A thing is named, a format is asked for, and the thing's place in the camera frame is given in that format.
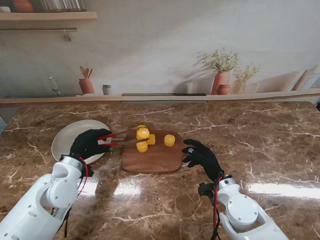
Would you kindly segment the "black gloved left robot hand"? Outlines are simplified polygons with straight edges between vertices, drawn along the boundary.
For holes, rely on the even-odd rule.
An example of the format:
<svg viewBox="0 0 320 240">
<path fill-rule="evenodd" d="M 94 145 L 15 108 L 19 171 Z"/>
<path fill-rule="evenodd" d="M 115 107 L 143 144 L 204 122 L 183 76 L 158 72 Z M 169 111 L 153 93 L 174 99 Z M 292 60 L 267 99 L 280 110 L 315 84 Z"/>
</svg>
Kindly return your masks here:
<svg viewBox="0 0 320 240">
<path fill-rule="evenodd" d="M 91 156 L 109 152 L 110 147 L 99 144 L 98 139 L 111 133 L 111 131 L 102 128 L 89 129 L 79 134 L 70 148 L 69 156 L 75 159 L 82 158 L 83 160 L 86 160 Z"/>
</svg>

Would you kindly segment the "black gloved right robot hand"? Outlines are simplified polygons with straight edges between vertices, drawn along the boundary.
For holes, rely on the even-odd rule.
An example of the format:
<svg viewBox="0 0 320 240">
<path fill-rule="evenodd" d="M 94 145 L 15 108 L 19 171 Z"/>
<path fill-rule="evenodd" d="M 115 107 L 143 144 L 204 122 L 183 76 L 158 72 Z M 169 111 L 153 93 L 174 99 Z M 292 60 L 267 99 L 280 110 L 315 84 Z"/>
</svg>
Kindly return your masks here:
<svg viewBox="0 0 320 240">
<path fill-rule="evenodd" d="M 187 154 L 187 156 L 182 162 L 188 163 L 187 166 L 189 168 L 196 165 L 202 166 L 206 175 L 213 182 L 225 176 L 225 172 L 219 165 L 216 155 L 208 147 L 194 139 L 185 139 L 183 143 L 187 145 L 187 147 L 181 151 Z"/>
</svg>

